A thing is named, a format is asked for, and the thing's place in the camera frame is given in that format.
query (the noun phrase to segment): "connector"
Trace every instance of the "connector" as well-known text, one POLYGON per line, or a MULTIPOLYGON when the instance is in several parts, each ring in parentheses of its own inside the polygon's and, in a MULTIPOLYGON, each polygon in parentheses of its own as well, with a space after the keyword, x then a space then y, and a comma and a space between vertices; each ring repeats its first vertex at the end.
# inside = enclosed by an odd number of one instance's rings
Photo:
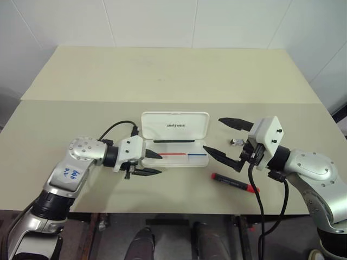
POLYGON ((138 129, 139 128, 137 126, 133 126, 130 136, 133 137, 135 135, 138 135, 139 134, 139 130, 138 129))
POLYGON ((277 172, 277 171, 270 171, 268 173, 268 176, 271 178, 271 179, 274 179, 276 181, 279 181, 280 183, 283 183, 286 179, 286 177, 280 173, 280 172, 277 172))

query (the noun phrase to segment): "plastic box lid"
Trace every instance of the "plastic box lid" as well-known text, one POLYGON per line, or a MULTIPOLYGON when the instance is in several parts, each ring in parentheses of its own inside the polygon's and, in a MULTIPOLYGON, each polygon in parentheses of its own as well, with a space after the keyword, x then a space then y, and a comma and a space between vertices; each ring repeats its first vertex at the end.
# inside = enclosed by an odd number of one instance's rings
POLYGON ((206 112, 144 112, 142 135, 153 140, 195 140, 206 136, 210 116, 206 112))

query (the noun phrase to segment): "table surface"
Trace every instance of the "table surface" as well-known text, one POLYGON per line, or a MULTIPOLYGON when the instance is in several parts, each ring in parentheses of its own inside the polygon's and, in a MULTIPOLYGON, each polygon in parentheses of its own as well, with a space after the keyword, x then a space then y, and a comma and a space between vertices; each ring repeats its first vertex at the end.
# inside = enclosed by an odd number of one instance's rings
POLYGON ((22 99, 320 103, 280 49, 58 47, 22 99))
MULTIPOLYGON (((221 117, 248 121, 277 115, 284 129, 282 145, 324 153, 336 162, 347 181, 347 142, 321 104, 259 103, 128 103, 24 100, 0 134, 0 208, 19 210, 35 198, 55 164, 65 154, 70 140, 80 135, 98 137, 109 125, 123 119, 140 124, 143 111, 205 111, 210 114, 211 147, 237 159, 241 147, 231 147, 231 138, 246 138, 247 132, 228 128, 221 117)), ((127 125, 107 137, 120 140, 129 135, 127 125)), ((78 212, 152 212, 258 214, 254 194, 211 180, 213 172, 248 182, 247 167, 241 173, 210 158, 205 168, 165 168, 151 177, 132 176, 96 167, 74 204, 78 212)), ((266 214, 278 214, 284 197, 281 183, 254 170, 254 179, 266 214)), ((307 213, 299 192, 290 185, 286 214, 307 213)))
MULTIPOLYGON (((237 159, 246 138, 218 122, 277 115, 282 145, 324 153, 347 181, 347 142, 284 50, 58 47, 0 134, 0 209, 35 198, 75 137, 98 137, 120 120, 139 124, 144 111, 204 111, 211 147, 237 159)), ((109 138, 127 137, 119 126, 109 138)), ((73 206, 79 212, 258 214, 252 193, 211 180, 213 172, 248 182, 210 158, 205 168, 166 168, 152 177, 96 167, 73 206)), ((284 188, 254 172, 266 214, 278 214, 284 188)), ((307 213, 292 186, 286 214, 307 213)))

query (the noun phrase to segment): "red line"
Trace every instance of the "red line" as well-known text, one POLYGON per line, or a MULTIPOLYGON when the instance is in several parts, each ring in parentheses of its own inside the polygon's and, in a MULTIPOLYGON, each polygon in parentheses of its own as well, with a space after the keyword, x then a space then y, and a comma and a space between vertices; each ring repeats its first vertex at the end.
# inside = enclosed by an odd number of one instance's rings
POLYGON ((187 155, 186 153, 160 153, 159 155, 187 155))

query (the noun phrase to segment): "tile grout line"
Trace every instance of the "tile grout line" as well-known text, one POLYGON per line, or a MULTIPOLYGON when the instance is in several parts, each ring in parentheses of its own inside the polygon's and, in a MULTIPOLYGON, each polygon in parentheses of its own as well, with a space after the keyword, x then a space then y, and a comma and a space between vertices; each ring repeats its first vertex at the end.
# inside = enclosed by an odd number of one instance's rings
POLYGON ((193 42, 194 42, 194 36, 195 36, 195 26, 196 26, 196 16, 197 16, 197 9, 199 6, 199 0, 196 0, 196 8, 195 8, 195 17, 194 17, 194 24, 193 24, 193 32, 191 36, 191 48, 193 48, 193 42))
POLYGON ((333 58, 335 58, 335 56, 340 52, 340 50, 342 50, 342 48, 346 45, 347 41, 345 41, 342 46, 337 50, 337 52, 335 52, 335 54, 331 57, 331 59, 329 59, 327 61, 327 63, 323 66, 322 69, 319 70, 319 72, 309 81, 309 83, 311 83, 313 80, 316 79, 316 77, 318 77, 318 75, 326 68, 326 66, 332 61, 333 58))
POLYGON ((101 1, 102 1, 103 6, 104 6, 105 13, 106 13, 106 18, 107 18, 107 22, 108 22, 108 27, 109 27, 110 33, 111 33, 111 35, 112 35, 113 44, 114 44, 115 47, 117 47, 117 45, 116 45, 116 43, 115 43, 115 38, 114 38, 112 26, 111 26, 111 23, 110 23, 110 18, 109 18, 109 16, 108 16, 108 12, 107 12, 107 9, 106 9, 105 1, 104 1, 104 0, 101 0, 101 1))
POLYGON ((270 40, 270 42, 269 42, 269 44, 268 44, 268 46, 267 46, 266 49, 268 49, 268 48, 270 47, 270 45, 271 45, 273 39, 275 38, 275 35, 277 34, 278 30, 280 29, 280 27, 281 27, 281 25, 282 25, 282 22, 283 22, 283 20, 284 20, 284 17, 286 17, 286 15, 287 15, 287 13, 288 13, 288 10, 289 10, 289 8, 291 7, 292 3, 293 3, 293 0, 291 0, 291 2, 289 3, 289 5, 287 6, 287 9, 286 9, 286 11, 284 12, 283 17, 282 17, 281 21, 279 22, 279 24, 278 24, 278 26, 277 26, 277 28, 276 28, 276 31, 275 31, 275 33, 273 34, 273 36, 272 36, 272 38, 271 38, 271 40, 270 40))
POLYGON ((16 3, 14 0, 11 0, 11 3, 13 4, 13 6, 15 7, 15 9, 17 10, 18 14, 20 15, 20 17, 22 18, 23 22, 25 23, 25 25, 27 26, 28 30, 30 31, 31 35, 33 36, 34 40, 36 41, 36 43, 38 44, 38 46, 40 47, 40 49, 42 50, 43 47, 40 44, 40 42, 38 41, 38 39, 36 38, 34 32, 31 30, 30 26, 28 25, 28 23, 26 22, 26 20, 24 19, 22 13, 20 12, 20 10, 18 9, 16 3))

